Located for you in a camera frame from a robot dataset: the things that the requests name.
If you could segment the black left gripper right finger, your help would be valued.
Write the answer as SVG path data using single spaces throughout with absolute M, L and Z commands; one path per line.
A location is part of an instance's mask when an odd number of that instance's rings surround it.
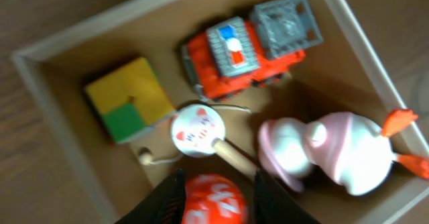
M 320 224 L 267 171 L 256 172 L 254 188 L 256 224 Z

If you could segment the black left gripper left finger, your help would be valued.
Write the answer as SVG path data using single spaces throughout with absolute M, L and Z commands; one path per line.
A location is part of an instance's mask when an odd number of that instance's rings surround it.
M 186 175 L 175 169 L 115 224 L 181 224 L 186 206 Z

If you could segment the red polyhedral die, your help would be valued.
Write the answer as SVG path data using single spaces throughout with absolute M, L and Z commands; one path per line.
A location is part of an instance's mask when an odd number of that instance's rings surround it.
M 238 186 L 218 174 L 201 174 L 186 182 L 183 224 L 244 224 L 247 201 Z

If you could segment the small white rattle drum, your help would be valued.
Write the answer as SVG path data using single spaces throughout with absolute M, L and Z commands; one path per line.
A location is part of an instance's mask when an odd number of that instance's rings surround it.
M 183 107 L 174 115 L 170 125 L 172 141 L 180 153 L 173 158 L 155 159 L 149 149 L 142 148 L 137 155 L 139 163 L 153 166 L 177 162 L 183 156 L 203 158 L 216 154 L 253 180 L 258 167 L 226 141 L 225 122 L 218 113 L 222 109 L 251 112 L 246 107 L 236 105 L 199 103 Z

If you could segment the white duck toy pink hat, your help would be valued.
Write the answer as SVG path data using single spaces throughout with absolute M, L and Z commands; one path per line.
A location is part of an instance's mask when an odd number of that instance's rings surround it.
M 310 123 L 269 120 L 259 128 L 259 161 L 296 192 L 316 166 L 353 196 L 377 188 L 394 162 L 426 180 L 428 160 L 395 153 L 389 140 L 417 118 L 410 109 L 394 109 L 383 125 L 351 112 L 329 113 Z

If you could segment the colourful puzzle cube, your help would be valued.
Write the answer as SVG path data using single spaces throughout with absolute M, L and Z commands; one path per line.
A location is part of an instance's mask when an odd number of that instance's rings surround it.
M 176 111 L 142 57 L 89 83 L 84 91 L 116 144 L 141 138 Z

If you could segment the red toy truck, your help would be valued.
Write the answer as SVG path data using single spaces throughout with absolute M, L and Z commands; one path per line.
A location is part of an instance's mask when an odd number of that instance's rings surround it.
M 219 102 L 278 81 L 322 41 L 307 0 L 273 0 L 192 36 L 181 53 L 195 94 Z

